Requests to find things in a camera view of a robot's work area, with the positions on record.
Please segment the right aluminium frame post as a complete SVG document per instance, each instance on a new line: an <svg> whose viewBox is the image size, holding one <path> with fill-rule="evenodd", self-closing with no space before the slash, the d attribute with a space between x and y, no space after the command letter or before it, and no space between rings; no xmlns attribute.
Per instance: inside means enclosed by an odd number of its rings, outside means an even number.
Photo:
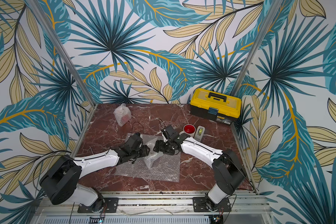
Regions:
<svg viewBox="0 0 336 224"><path fill-rule="evenodd" d="M242 65L239 75L236 78L235 84L230 92L231 96L236 97L238 95L239 87L244 80L244 76L246 75L248 71L248 67L251 64L254 55L258 51L265 35L267 34L270 24L273 22L274 17L276 13L278 12L279 7L281 6L281 3L282 3L282 0L272 2L271 7L269 8L269 11L267 12L266 17L262 22L261 30L257 33L256 38L252 44L252 47L246 57L246 60L244 61L244 64Z"/></svg>

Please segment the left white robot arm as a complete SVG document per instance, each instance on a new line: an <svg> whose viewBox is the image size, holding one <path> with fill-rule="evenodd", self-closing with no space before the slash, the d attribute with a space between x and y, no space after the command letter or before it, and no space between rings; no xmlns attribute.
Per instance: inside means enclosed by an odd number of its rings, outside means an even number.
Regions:
<svg viewBox="0 0 336 224"><path fill-rule="evenodd" d="M149 153L150 148L143 144L141 134L135 133L123 145L111 147L99 154L75 158L61 156L43 175L39 185L53 205L69 201L99 212L105 206L102 194L95 188L79 184L78 181L90 173L129 161L134 162Z"/></svg>

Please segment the left aluminium frame post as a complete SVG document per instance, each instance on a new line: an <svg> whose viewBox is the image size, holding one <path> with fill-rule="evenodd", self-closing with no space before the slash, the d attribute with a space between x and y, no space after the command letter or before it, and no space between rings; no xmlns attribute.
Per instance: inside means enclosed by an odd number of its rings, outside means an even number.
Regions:
<svg viewBox="0 0 336 224"><path fill-rule="evenodd" d="M50 21L46 14L44 13L43 8L39 4L38 1L34 0L28 0L27 1L28 6L32 9L34 16L37 18L37 20L41 23L43 30L48 35L49 39L53 43L53 46L57 49L57 52L63 62L66 64L68 70L70 71L73 78L76 80L77 85L80 87L83 95L85 96L86 100L89 102L91 107L95 107L95 101L93 100L91 94L89 93L88 89L86 88L83 79L80 77L74 63L72 62L71 58L69 57L69 54L65 50L61 40L59 39L56 31L54 28L50 25Z"/></svg>

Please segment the clear bubble wrap sheet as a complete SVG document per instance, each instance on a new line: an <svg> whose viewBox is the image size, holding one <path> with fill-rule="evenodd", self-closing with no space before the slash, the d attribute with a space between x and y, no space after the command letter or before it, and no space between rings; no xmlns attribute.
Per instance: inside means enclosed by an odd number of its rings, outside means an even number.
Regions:
<svg viewBox="0 0 336 224"><path fill-rule="evenodd" d="M113 113L120 127L124 126L132 118L131 111L126 104L118 106Z"/></svg>
<svg viewBox="0 0 336 224"><path fill-rule="evenodd" d="M134 164L126 162L116 166L115 175L142 178L146 180L158 180L178 182L180 176L181 154L167 155L153 151L155 142L162 140L162 136L142 136L143 144L150 148L148 156L138 158Z"/></svg>

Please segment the small green white box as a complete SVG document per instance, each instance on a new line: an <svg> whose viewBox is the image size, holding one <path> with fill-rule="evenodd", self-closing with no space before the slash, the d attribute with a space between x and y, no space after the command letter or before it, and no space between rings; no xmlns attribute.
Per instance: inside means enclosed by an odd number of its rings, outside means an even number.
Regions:
<svg viewBox="0 0 336 224"><path fill-rule="evenodd" d="M203 139L204 133L205 133L205 127L198 126L195 132L195 135L194 135L194 139L197 140L198 142L201 142Z"/></svg>

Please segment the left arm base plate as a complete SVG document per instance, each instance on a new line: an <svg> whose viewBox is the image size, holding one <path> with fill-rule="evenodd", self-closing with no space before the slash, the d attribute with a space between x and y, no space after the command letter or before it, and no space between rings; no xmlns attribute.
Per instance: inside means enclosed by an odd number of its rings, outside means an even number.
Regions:
<svg viewBox="0 0 336 224"><path fill-rule="evenodd" d="M118 207L119 198L117 197L104 197L98 198L91 206L85 206L80 204L78 207L78 213L116 213Z"/></svg>

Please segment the aluminium frame post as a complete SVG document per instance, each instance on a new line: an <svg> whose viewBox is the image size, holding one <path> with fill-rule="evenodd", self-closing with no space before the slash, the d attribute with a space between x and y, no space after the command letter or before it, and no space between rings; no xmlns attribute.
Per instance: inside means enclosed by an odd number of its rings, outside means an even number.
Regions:
<svg viewBox="0 0 336 224"><path fill-rule="evenodd" d="M258 51L265 35L267 34L270 24L273 22L274 17L276 13L278 12L279 7L281 6L281 3L282 3L282 0L272 2L271 7L269 8L269 11L267 12L266 17L262 22L261 30L257 33L256 38L252 44L252 47L246 57L246 60L244 61L244 64L242 65L239 75L236 78L235 84L230 92L231 96L236 97L238 95L239 87L244 80L244 76L246 75L248 71L248 67L251 64L254 55Z"/></svg>
<svg viewBox="0 0 336 224"><path fill-rule="evenodd" d="M95 107L95 101L93 100L91 94L89 93L88 89L86 88L83 79L80 77L74 63L72 62L71 58L69 57L69 54L65 50L61 40L59 39L56 31L54 28L50 25L50 21L46 14L44 13L43 8L39 4L38 1L34 0L28 0L27 1L28 6L32 9L34 16L37 18L37 20L41 23L43 30L48 35L49 39L53 43L53 46L57 49L57 52L63 62L66 64L68 70L70 71L73 78L76 80L77 85L80 87L83 95L85 96L86 100L89 102L91 107Z"/></svg>

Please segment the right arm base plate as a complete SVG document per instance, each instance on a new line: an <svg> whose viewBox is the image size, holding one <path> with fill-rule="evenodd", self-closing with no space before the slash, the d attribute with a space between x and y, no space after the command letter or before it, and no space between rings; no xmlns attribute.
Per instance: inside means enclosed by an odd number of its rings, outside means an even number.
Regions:
<svg viewBox="0 0 336 224"><path fill-rule="evenodd" d="M215 203L208 196L194 197L193 209L194 212L230 212L231 203L227 197L223 198L221 202Z"/></svg>

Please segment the white mug red inside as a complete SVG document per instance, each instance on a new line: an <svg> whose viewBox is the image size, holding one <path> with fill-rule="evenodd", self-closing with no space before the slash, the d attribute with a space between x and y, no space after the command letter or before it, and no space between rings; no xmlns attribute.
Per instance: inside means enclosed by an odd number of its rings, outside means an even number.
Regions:
<svg viewBox="0 0 336 224"><path fill-rule="evenodd" d="M196 133L196 128L195 126L191 125L191 124L187 124L183 127L183 132L187 135L189 135L190 137L194 137L195 133Z"/></svg>

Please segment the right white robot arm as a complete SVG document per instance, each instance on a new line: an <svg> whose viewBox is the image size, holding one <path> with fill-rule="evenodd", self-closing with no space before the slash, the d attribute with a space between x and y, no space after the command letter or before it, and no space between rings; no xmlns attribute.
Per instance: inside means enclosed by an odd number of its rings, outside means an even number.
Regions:
<svg viewBox="0 0 336 224"><path fill-rule="evenodd" d="M161 133L163 140L155 143L155 152L173 155L179 151L199 159L213 169L216 183L207 193L207 203L219 204L227 196L233 195L246 179L245 169L232 150L209 147L186 133L178 133L172 126L163 128Z"/></svg>

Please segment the yellow black toolbox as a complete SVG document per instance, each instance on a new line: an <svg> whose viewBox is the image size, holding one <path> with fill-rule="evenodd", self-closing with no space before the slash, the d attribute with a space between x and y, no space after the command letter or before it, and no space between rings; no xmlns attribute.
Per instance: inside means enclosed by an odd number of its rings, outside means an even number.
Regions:
<svg viewBox="0 0 336 224"><path fill-rule="evenodd" d="M240 117L242 102L233 96L198 88L189 105L192 115L229 125Z"/></svg>

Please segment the front aluminium rail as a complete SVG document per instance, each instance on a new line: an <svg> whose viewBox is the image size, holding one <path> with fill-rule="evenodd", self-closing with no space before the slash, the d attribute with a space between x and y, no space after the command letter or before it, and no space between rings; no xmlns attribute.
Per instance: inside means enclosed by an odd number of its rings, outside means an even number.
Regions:
<svg viewBox="0 0 336 224"><path fill-rule="evenodd" d="M203 191L104 192L109 201L105 212L90 213L77 203L52 205L43 199L31 221L33 224L273 224L273 214L265 196L238 191L211 212L198 198Z"/></svg>

